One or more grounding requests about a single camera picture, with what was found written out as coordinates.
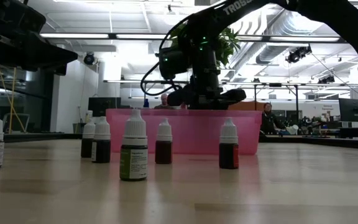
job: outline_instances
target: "ceiling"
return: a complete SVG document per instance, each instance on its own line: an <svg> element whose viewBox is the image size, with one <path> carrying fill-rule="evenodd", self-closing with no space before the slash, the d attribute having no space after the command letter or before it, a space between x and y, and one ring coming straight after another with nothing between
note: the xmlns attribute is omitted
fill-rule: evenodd
<svg viewBox="0 0 358 224"><path fill-rule="evenodd" d="M108 1L105 0L30 0L29 6L41 12L47 18L47 24L42 32L125 32L125 33L166 33L173 25L186 15L197 12L207 6L198 6L199 0L182 1ZM168 10L168 4L172 5L172 11ZM264 24L264 28L274 26L276 16L281 15L282 8L276 5L268 5L246 16L232 25L238 29L243 25L241 33L263 34L265 29L257 30L252 24ZM324 24L313 24L310 35L336 35ZM71 40L59 41L57 44L65 44L69 48L87 49L86 46L100 45L104 49L110 49L113 45L122 62L122 74L126 80L140 80L145 72L152 67L157 58L154 53L158 52L160 41L131 41L131 40ZM242 44L243 49L251 49L252 44ZM241 60L249 51L240 51L231 58L231 64L223 74L224 79L230 70L234 75L226 78L236 80L234 82L251 82L259 78L262 82L294 82L294 83L317 83L319 77L328 75L329 68L344 81L358 79L350 78L350 69L358 66L358 55L348 44L311 44L313 55L308 55L298 63L289 65L285 61L288 51L294 49L287 47L269 64L261 65L250 60ZM189 73L178 76L179 80L187 80ZM159 71L154 72L150 79L161 79Z"/></svg>

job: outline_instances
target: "ceiling duct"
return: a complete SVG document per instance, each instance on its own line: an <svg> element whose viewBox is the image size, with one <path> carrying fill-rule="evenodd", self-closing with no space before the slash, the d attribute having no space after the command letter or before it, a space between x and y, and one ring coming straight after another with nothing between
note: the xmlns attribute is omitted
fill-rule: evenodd
<svg viewBox="0 0 358 224"><path fill-rule="evenodd" d="M310 35L321 25L322 23L311 21L297 12L286 11L264 32L264 35ZM270 46L265 43L255 43L239 61L235 69L240 69L255 55L256 63L269 64L287 48L288 46L285 44Z"/></svg>

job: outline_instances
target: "green leaves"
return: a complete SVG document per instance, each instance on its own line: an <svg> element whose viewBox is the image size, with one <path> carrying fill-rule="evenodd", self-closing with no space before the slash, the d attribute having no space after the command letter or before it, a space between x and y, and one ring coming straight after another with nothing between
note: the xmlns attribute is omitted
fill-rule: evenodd
<svg viewBox="0 0 358 224"><path fill-rule="evenodd" d="M170 35L170 40L172 41L172 46L178 45L177 37L180 35L181 30L186 26L186 24L179 25L175 30L172 31ZM220 63L223 66L226 66L229 63L230 55L234 54L234 51L238 52L241 49L239 45L239 40L237 36L239 35L239 31L236 33L233 29L225 28L218 37L217 44L215 46L215 57L218 66Z"/></svg>

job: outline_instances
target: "man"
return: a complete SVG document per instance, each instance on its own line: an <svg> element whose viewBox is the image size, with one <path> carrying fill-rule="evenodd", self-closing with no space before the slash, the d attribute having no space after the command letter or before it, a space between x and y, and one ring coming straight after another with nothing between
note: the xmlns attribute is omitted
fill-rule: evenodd
<svg viewBox="0 0 358 224"><path fill-rule="evenodd" d="M168 105L167 101L168 95L166 93L161 95L161 104L156 106L154 109L168 109L168 110L174 110L173 107Z"/></svg>
<svg viewBox="0 0 358 224"><path fill-rule="evenodd" d="M277 134L277 131L274 128L274 124L277 128L285 129L285 126L279 122L274 114L272 114L272 104L265 103L264 112L262 113L262 125L260 130L265 134Z"/></svg>

